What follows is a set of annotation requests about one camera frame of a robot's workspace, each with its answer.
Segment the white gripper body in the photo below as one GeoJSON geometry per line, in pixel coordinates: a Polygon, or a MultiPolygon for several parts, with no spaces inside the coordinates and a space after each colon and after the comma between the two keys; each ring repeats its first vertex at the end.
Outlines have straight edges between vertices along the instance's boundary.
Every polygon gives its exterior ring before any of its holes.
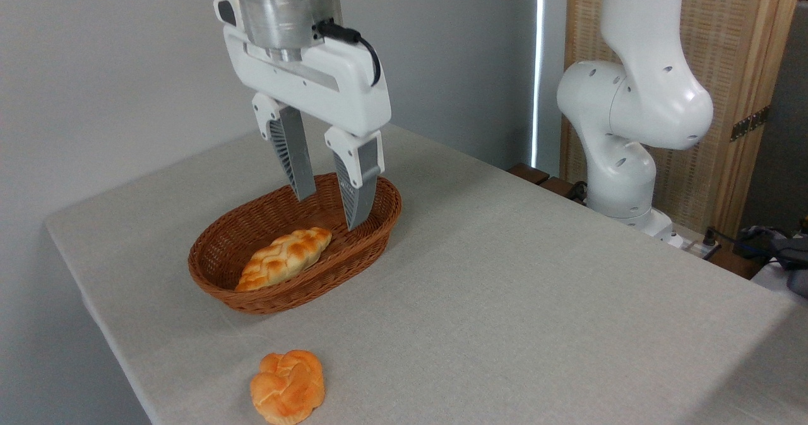
{"type": "Polygon", "coordinates": [[[381,129],[391,119],[386,80],[375,86],[369,52],[339,40],[306,48],[301,60],[275,60],[233,25],[224,39],[237,76],[248,88],[338,126],[355,136],[381,129]]]}

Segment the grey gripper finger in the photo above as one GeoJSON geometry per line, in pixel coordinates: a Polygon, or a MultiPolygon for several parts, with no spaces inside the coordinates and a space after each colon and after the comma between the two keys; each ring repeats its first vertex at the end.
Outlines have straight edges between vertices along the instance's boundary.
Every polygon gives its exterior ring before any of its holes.
{"type": "Polygon", "coordinates": [[[386,170],[381,132],[361,137],[332,126],[325,140],[334,155],[347,229],[352,231],[369,217],[376,178],[386,170]]]}
{"type": "Polygon", "coordinates": [[[301,112],[257,92],[252,99],[262,137],[272,143],[292,191],[299,201],[316,192],[301,112]]]}

